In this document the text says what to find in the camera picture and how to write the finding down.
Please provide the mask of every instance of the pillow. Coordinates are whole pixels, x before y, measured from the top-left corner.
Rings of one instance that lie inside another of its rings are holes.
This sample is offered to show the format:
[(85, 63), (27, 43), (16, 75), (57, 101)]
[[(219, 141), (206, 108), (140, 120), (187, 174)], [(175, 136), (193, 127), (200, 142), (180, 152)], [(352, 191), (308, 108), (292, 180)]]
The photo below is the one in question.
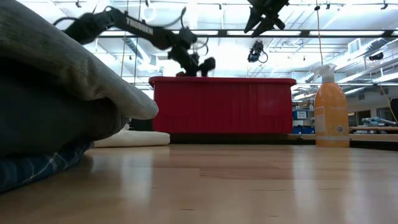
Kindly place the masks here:
[(123, 116), (152, 119), (156, 103), (78, 42), (15, 0), (0, 1), (0, 56), (48, 72), (81, 100), (109, 98)]

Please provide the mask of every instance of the black robotic arm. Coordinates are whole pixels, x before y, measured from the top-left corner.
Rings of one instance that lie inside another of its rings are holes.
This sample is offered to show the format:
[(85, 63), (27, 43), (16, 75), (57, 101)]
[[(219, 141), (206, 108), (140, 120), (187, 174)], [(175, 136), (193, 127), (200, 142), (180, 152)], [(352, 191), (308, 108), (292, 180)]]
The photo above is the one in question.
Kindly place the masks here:
[(75, 22), (64, 30), (64, 33), (84, 45), (93, 42), (110, 27), (116, 27), (148, 40), (160, 50), (171, 48), (169, 58), (178, 62), (185, 69), (187, 76), (195, 77), (197, 72), (201, 71), (201, 75), (206, 77), (207, 73), (215, 68), (213, 57), (206, 59), (203, 64), (199, 65), (198, 54), (190, 55), (188, 53), (188, 49), (198, 40), (198, 37), (188, 28), (183, 27), (178, 34), (174, 34), (171, 30), (163, 27), (147, 25), (145, 22), (128, 16), (127, 12), (123, 13), (110, 6), (108, 8), (110, 10), (97, 14), (86, 13), (82, 15), (79, 19), (75, 19)]

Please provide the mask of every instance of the wooden tabletop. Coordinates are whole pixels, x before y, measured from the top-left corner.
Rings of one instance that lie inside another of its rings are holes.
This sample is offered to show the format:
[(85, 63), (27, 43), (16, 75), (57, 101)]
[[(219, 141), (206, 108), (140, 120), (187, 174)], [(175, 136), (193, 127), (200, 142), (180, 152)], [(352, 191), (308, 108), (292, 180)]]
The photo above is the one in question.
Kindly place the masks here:
[(0, 195), (0, 223), (396, 224), (398, 153), (315, 146), (93, 149)]

